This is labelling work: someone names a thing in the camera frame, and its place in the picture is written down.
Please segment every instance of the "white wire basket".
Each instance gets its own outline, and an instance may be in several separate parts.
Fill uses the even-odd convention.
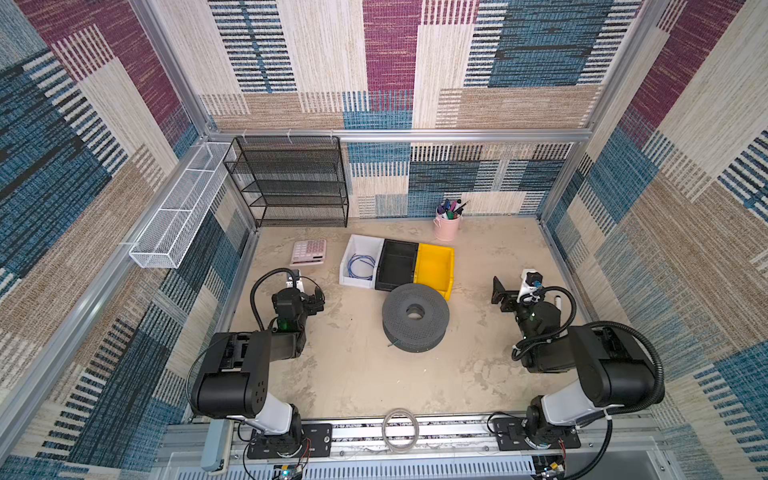
[[[131,258],[138,266],[178,268],[181,265],[227,177],[225,158],[227,161],[237,159],[228,143],[207,142],[195,153],[131,248]]]

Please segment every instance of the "pink bucket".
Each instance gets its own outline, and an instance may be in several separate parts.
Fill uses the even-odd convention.
[[[432,222],[435,224],[435,238],[441,242],[451,242],[456,238],[458,233],[458,225],[462,221],[462,217],[448,220],[442,218],[439,215],[435,217]]]

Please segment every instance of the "black mesh shelf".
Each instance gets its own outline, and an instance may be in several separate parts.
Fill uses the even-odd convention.
[[[230,176],[257,226],[346,227],[349,194],[337,137],[236,137]]]

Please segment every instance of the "pink calculator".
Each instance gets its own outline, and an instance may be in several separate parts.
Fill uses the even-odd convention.
[[[320,265],[326,259],[326,239],[301,240],[293,244],[290,266]]]

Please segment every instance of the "blue cable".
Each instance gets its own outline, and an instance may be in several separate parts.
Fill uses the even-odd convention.
[[[360,280],[373,280],[373,275],[369,276],[357,276],[352,272],[352,264],[355,263],[357,260],[360,260],[365,265],[370,265],[371,267],[376,267],[376,259],[371,257],[370,255],[352,255],[352,257],[349,259],[349,262],[346,264],[346,272],[349,274],[350,278],[356,278]]]

